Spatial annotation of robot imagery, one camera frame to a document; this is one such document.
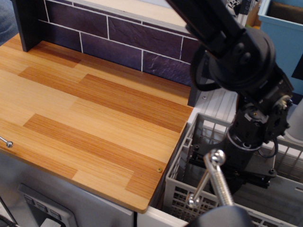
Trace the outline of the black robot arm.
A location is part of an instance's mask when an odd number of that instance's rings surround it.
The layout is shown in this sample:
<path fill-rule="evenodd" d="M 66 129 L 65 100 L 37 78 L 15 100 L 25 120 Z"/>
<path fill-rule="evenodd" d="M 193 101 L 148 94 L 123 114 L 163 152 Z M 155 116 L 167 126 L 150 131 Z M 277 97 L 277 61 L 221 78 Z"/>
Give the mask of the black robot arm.
<path fill-rule="evenodd" d="M 260 30 L 245 28 L 221 0 L 171 0 L 171 7 L 201 43 L 191 64 L 191 78 L 201 91 L 225 88 L 236 92 L 241 103 L 231 126 L 217 144 L 192 145 L 190 163 L 204 166 L 212 149 L 226 155 L 223 172 L 231 192 L 245 183 L 267 188 L 276 176 L 261 159 L 260 148 L 290 127 L 287 115 L 293 87 L 276 63 L 271 39 Z"/>

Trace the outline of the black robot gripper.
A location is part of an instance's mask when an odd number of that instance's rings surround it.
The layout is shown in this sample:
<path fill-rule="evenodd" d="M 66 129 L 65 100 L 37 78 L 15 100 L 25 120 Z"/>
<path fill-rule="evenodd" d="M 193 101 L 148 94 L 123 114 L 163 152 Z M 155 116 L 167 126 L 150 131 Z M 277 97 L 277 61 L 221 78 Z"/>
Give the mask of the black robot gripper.
<path fill-rule="evenodd" d="M 254 151 L 236 147 L 228 136 L 216 144 L 193 144 L 190 149 L 189 162 L 205 168 L 203 157 L 212 149 L 222 150 L 226 155 L 222 171 L 232 194 L 235 194 L 247 183 L 268 188 L 270 180 L 277 176 L 276 170 L 266 164 L 263 158 L 255 155 Z"/>

